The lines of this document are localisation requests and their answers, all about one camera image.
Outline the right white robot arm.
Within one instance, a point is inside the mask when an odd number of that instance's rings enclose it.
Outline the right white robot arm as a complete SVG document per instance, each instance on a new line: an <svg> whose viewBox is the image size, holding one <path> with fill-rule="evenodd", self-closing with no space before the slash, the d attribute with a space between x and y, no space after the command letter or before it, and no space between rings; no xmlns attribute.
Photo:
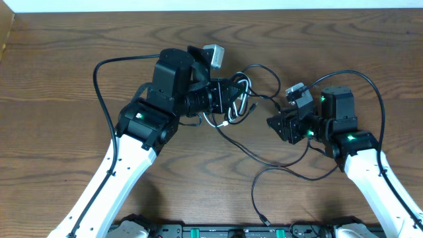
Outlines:
<svg viewBox="0 0 423 238"><path fill-rule="evenodd" d="M421 237L417 206L378 152L376 138L358 129L354 96L348 87L327 87L321 92L321 110L302 83L286 91L292 108L267 119L279 137L295 144L304 138L323 143L325 153L358 187L387 237Z"/></svg>

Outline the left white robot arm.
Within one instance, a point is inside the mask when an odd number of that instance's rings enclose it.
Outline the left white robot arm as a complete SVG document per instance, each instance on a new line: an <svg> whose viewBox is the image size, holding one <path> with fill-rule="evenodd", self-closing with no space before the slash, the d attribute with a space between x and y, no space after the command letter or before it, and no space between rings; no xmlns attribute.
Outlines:
<svg viewBox="0 0 423 238"><path fill-rule="evenodd" d="M180 118L229 110L245 86L211 77L211 71L221 67L223 55L224 49L216 44L155 54L152 81L139 87L117 124L111 122L102 96L97 96L108 121L110 146L77 203L50 237L106 237L135 183L176 134Z"/></svg>

